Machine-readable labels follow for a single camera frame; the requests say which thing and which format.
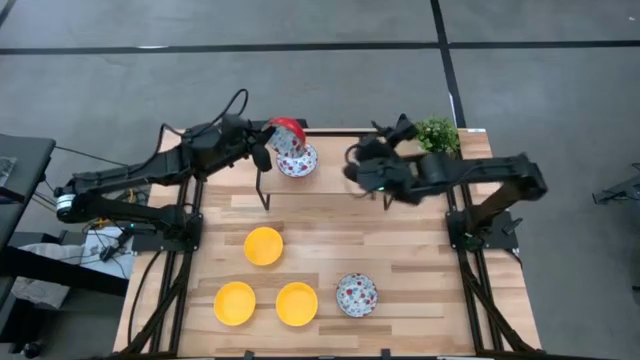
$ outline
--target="green plant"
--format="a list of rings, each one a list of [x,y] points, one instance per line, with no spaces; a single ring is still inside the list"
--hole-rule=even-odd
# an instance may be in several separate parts
[[[423,150],[455,153],[460,147],[458,130],[447,117],[431,116],[416,123],[418,141]]]

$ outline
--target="yellow bowl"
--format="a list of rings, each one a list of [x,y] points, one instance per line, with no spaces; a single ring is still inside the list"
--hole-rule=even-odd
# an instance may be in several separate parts
[[[256,308],[256,294],[240,281],[232,281],[218,290],[213,311],[221,323],[236,326],[249,320]]]
[[[276,311],[280,320],[287,325],[306,325],[318,311],[318,296],[305,283],[287,284],[278,293]]]
[[[282,247],[282,236],[277,231],[259,227],[244,240],[244,255],[256,265],[269,265],[278,260]]]

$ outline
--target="gray carpet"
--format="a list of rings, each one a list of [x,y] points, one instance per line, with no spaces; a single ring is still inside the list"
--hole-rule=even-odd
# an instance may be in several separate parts
[[[449,41],[640,39],[633,0],[441,0]],[[428,1],[18,0],[0,48],[435,41]],[[496,155],[526,151],[549,194],[519,204],[525,278],[552,353],[640,358],[639,204],[591,193],[636,174],[640,49],[453,50],[469,127]],[[144,160],[161,123],[211,119],[238,88],[246,114],[316,127],[451,116],[438,50],[0,56],[0,126],[116,161]],[[54,185],[104,164],[56,151]],[[30,205],[22,230],[64,228]],[[121,299],[74,293],[43,359],[110,352]],[[0,359],[10,358],[0,347]]]

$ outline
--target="yellow plate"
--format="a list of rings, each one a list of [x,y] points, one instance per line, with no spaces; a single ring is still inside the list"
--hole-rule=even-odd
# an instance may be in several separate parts
[[[306,325],[318,311],[318,297],[311,286],[301,282],[290,283],[278,293],[276,311],[287,325]]]
[[[272,228],[259,227],[247,235],[244,254],[256,265],[273,264],[282,254],[282,236]]]
[[[249,320],[256,307],[256,294],[240,281],[232,281],[218,290],[213,301],[213,311],[220,322],[229,326]]]

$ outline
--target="wooden table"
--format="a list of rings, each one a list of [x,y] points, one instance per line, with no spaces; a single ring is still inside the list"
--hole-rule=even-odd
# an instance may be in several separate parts
[[[459,135],[463,157],[491,156],[486,132],[460,129]],[[167,134],[163,147],[177,142]],[[336,158],[344,145],[336,146]],[[323,174],[326,159],[319,159],[315,171]],[[179,356],[242,356],[245,350],[257,356],[356,356],[379,355],[381,348],[394,355],[474,353],[458,261],[444,222],[444,195],[425,198],[417,207],[394,203],[384,211],[381,196],[356,200],[334,193],[331,189],[343,185],[331,183],[323,184],[327,191],[319,195],[275,196],[267,212],[256,195],[255,174],[252,161],[243,160],[206,183],[204,234],[191,266]],[[470,188],[474,201],[481,201],[497,187]],[[177,187],[153,186],[150,205],[175,203],[176,196]],[[283,234],[283,256],[274,266],[256,267],[244,258],[244,238],[258,226]],[[135,260],[114,350],[126,346],[133,297],[151,256]],[[520,266],[504,251],[488,250],[485,256],[496,305],[525,341],[539,346]],[[163,267],[161,255],[143,287],[136,332],[155,309]],[[379,290],[376,309],[364,319],[348,318],[335,302],[338,281],[351,272],[370,276]],[[218,289],[234,280],[253,287],[257,307],[248,323],[228,327],[216,319],[212,303]],[[302,328],[283,324],[274,308],[278,291],[292,281],[311,285],[319,298],[315,319]],[[485,347],[491,348],[486,316],[479,303],[478,308]],[[161,350],[168,348],[173,310],[167,314]]]

